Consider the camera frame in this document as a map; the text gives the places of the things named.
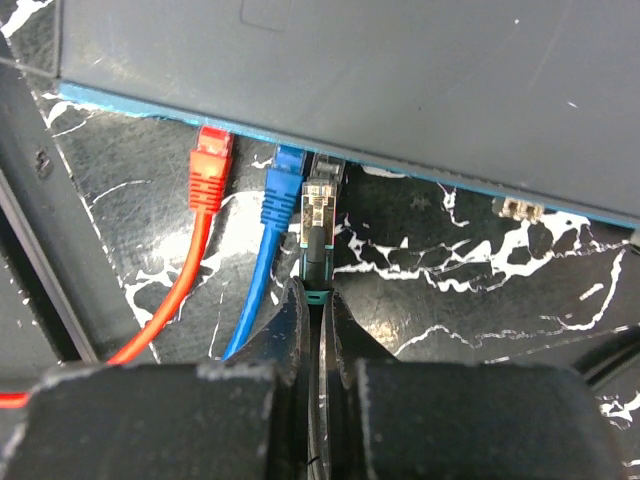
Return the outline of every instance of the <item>black marble with white veins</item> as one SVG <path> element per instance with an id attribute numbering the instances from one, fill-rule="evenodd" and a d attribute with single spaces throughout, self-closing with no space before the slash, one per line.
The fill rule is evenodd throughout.
<path id="1" fill-rule="evenodd" d="M 53 4 L 17 5 L 0 1 L 0 21 L 10 40 L 20 32 L 24 42 L 29 12 L 42 15 Z M 28 81 L 143 325 L 188 249 L 187 152 L 196 129 L 76 105 L 60 100 L 48 81 Z M 222 355 L 258 251 L 272 153 L 272 145 L 237 139 L 197 286 L 155 342 L 159 360 Z M 628 230 L 564 212 L 547 212 L 536 225 L 517 223 L 495 217 L 487 196 L 354 164 L 337 223 L 335 283 L 363 327 L 402 360 L 571 366 L 638 325 L 640 257 L 626 245 Z M 298 232 L 296 215 L 258 324 L 297 272 Z M 632 368 L 597 392 L 630 478 L 640 478 L 639 372 Z"/>

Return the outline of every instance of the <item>black cable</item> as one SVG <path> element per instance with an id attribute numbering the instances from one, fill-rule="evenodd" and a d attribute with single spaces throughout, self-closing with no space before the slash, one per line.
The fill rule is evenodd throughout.
<path id="1" fill-rule="evenodd" d="M 320 432 L 320 335 L 324 305 L 309 305 L 311 360 L 309 363 L 309 469 L 313 480 L 326 480 L 322 462 L 322 432 Z"/>
<path id="2" fill-rule="evenodd" d="M 600 390 L 640 362 L 640 328 L 632 327 L 585 354 L 574 369 L 593 390 Z"/>

